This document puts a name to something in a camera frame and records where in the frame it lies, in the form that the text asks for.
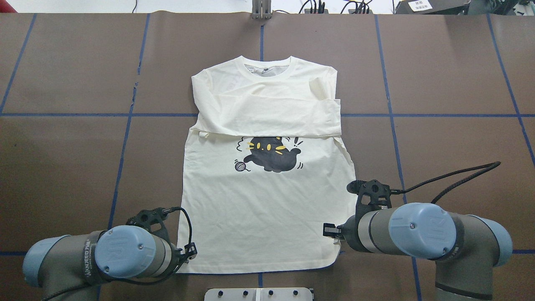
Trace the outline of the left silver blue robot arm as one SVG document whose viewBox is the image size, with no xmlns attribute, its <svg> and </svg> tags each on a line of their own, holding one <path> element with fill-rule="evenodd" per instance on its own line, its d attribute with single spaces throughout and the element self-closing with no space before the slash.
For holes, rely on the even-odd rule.
<svg viewBox="0 0 535 301">
<path fill-rule="evenodd" d="M 103 284 L 162 283 L 196 255 L 194 243 L 177 248 L 142 227 L 119 225 L 36 242 L 22 270 L 26 283 L 43 289 L 43 301 L 96 301 Z"/>
</svg>

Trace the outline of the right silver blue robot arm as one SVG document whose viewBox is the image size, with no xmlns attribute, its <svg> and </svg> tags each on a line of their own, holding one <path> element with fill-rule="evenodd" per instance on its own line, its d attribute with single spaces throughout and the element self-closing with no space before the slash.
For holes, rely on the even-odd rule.
<svg viewBox="0 0 535 301">
<path fill-rule="evenodd" d="M 433 261 L 438 301 L 491 301 L 493 269 L 513 252 L 510 234 L 496 221 L 431 203 L 380 210 L 359 205 L 344 224 L 323 224 L 323 235 L 359 252 Z"/>
</svg>

